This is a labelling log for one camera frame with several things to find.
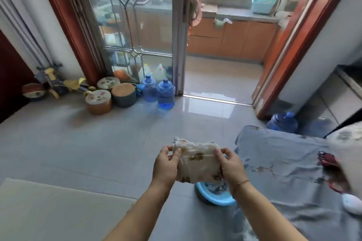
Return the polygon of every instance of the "wall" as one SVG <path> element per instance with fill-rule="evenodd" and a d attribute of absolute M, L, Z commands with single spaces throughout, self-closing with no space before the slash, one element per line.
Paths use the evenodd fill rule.
<path fill-rule="evenodd" d="M 34 21 L 39 33 L 41 34 L 52 60 L 55 63 L 62 63 L 61 72 L 65 78 L 76 79 L 84 76 L 82 69 L 68 43 L 68 40 L 57 20 L 57 17 L 48 0 L 21 0 L 28 13 Z M 12 27 L 5 23 L 5 19 L 0 16 L 0 29 L 7 36 L 9 41 L 19 52 L 20 56 L 27 63 L 31 70 L 36 72 L 37 64 L 29 59 L 27 50 Z"/>
<path fill-rule="evenodd" d="M 339 64 L 360 58 L 362 2 L 341 0 L 279 94 L 297 112 Z"/>

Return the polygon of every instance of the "bracelet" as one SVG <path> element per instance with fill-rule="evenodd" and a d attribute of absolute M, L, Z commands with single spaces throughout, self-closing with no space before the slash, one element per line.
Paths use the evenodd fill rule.
<path fill-rule="evenodd" d="M 235 198 L 234 195 L 235 195 L 235 193 L 236 193 L 236 189 L 237 189 L 239 186 L 241 186 L 242 184 L 245 184 L 246 182 L 250 182 L 250 180 L 249 180 L 249 179 L 244 180 L 244 181 L 242 181 L 242 182 L 239 182 L 239 183 L 235 186 L 233 192 L 231 193 L 231 196 L 232 196 L 233 198 Z"/>

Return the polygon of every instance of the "wooden door frame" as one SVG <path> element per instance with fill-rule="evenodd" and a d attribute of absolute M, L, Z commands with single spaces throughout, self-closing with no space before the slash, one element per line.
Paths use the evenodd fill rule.
<path fill-rule="evenodd" d="M 298 3 L 294 15 L 291 17 L 286 30 L 282 34 L 272 54 L 273 61 L 281 59 L 281 62 L 275 65 L 276 68 L 274 69 L 273 75 L 264 85 L 263 81 L 265 81 L 267 77 L 260 81 L 261 84 L 258 84 L 258 86 L 262 87 L 261 91 L 253 93 L 255 100 L 253 106 L 256 109 L 258 119 L 267 119 L 270 116 L 268 110 L 313 44 L 339 1 L 340 0 L 313 0 L 299 30 L 286 46 L 295 25 L 302 16 L 308 0 L 301 0 Z"/>
<path fill-rule="evenodd" d="M 49 0 L 89 85 L 102 78 L 71 0 Z"/>

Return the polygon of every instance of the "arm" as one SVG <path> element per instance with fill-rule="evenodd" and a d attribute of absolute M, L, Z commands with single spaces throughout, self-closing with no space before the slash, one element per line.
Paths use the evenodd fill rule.
<path fill-rule="evenodd" d="M 168 156 L 169 149 L 171 146 L 162 148 L 153 166 L 150 186 L 104 241 L 148 240 L 177 175 L 181 150 Z"/>
<path fill-rule="evenodd" d="M 236 153 L 224 148 L 221 151 L 215 150 L 214 154 L 221 165 L 231 194 L 244 210 L 260 241 L 306 241 L 306 238 L 248 181 L 244 165 Z"/>

